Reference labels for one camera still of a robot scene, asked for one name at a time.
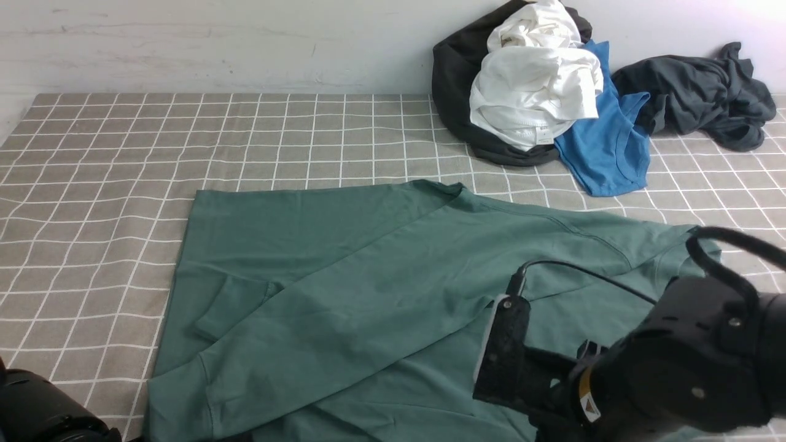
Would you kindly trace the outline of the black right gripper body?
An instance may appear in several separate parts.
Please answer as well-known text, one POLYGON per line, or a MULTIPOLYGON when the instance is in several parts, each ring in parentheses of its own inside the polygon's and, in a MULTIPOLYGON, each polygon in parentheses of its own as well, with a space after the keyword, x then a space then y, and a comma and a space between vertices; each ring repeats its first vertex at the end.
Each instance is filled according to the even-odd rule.
POLYGON ((535 392, 528 401, 534 412, 529 422, 537 429, 536 441, 598 441, 583 410, 582 375, 605 355, 609 347, 584 341, 576 358, 541 349, 527 348, 534 364, 535 392))

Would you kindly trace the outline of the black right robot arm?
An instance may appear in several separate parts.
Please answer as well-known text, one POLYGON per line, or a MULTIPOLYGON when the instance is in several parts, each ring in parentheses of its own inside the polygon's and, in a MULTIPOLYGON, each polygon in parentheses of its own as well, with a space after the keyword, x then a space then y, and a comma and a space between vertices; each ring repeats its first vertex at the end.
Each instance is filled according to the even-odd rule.
POLYGON ((540 440, 656 441, 784 417, 783 294, 683 277, 611 347, 518 349, 506 391, 540 440))

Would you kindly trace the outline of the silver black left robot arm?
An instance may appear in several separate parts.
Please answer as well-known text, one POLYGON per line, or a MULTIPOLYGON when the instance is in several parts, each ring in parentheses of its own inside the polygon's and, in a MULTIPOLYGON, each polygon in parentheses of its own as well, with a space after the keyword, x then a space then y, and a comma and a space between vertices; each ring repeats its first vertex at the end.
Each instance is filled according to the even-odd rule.
POLYGON ((1 362, 2 441, 121 441, 110 428, 68 394, 29 370, 1 362))

